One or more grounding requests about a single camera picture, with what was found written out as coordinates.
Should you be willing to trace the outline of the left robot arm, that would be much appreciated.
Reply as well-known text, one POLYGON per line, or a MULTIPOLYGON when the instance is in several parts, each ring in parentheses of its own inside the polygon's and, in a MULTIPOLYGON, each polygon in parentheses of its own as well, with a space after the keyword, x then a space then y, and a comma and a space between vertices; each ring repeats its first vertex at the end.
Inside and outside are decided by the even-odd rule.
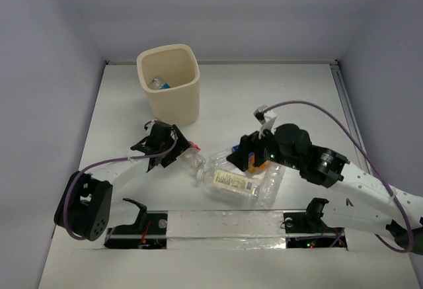
POLYGON ((146 136, 125 156, 97 161, 70 176, 54 215, 55 225, 76 240, 97 240, 108 225, 115 190, 155 167, 168 167, 179 157, 198 152, 175 124, 154 119, 144 129, 146 136))

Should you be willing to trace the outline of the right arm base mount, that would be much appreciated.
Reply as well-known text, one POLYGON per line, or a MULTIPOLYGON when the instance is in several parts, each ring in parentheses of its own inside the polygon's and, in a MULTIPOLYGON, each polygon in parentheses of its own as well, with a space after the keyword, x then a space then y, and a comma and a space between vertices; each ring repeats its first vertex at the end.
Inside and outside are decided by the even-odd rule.
POLYGON ((300 212, 284 212, 280 228, 286 233, 288 249, 343 248, 347 241, 343 227, 328 227, 323 222, 325 198, 314 198, 300 212))

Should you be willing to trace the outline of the clear bottle red cap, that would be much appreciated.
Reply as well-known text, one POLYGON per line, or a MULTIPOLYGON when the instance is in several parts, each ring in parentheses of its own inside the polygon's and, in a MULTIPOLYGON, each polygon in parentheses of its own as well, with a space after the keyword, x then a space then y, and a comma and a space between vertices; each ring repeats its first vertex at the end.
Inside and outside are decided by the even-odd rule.
POLYGON ((200 148, 193 142, 190 142, 190 147, 180 155, 180 158, 194 171, 206 164, 206 159, 200 154, 200 148))

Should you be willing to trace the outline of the clear bottle blue cap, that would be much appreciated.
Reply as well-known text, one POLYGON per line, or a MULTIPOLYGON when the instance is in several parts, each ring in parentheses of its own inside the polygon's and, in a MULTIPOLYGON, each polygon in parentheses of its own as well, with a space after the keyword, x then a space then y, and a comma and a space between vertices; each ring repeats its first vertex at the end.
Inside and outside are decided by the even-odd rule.
POLYGON ((160 76, 154 77, 147 85, 152 90, 170 89, 171 86, 160 76))

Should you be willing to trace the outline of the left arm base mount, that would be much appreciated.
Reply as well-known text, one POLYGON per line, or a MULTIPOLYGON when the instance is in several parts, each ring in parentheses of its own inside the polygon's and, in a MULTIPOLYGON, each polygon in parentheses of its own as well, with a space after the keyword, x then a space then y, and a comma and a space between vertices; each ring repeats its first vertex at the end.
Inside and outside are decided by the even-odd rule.
POLYGON ((109 228, 104 246, 107 249, 166 249, 168 212, 148 211, 147 206, 130 198, 123 198, 138 208, 132 224, 109 228))

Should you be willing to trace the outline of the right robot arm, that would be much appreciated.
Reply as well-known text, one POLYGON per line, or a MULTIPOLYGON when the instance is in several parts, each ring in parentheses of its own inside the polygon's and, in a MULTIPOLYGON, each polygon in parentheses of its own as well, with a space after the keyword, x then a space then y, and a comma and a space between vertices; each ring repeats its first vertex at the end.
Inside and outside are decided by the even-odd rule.
POLYGON ((295 124, 244 135, 226 159, 246 171, 251 155, 257 166, 271 161, 289 167, 311 184, 369 206, 363 216, 355 213, 355 206, 333 210, 332 215, 340 218, 344 227, 390 239, 396 252, 422 254, 422 197, 387 184, 377 173, 366 173, 341 153, 312 144, 309 133, 295 124))

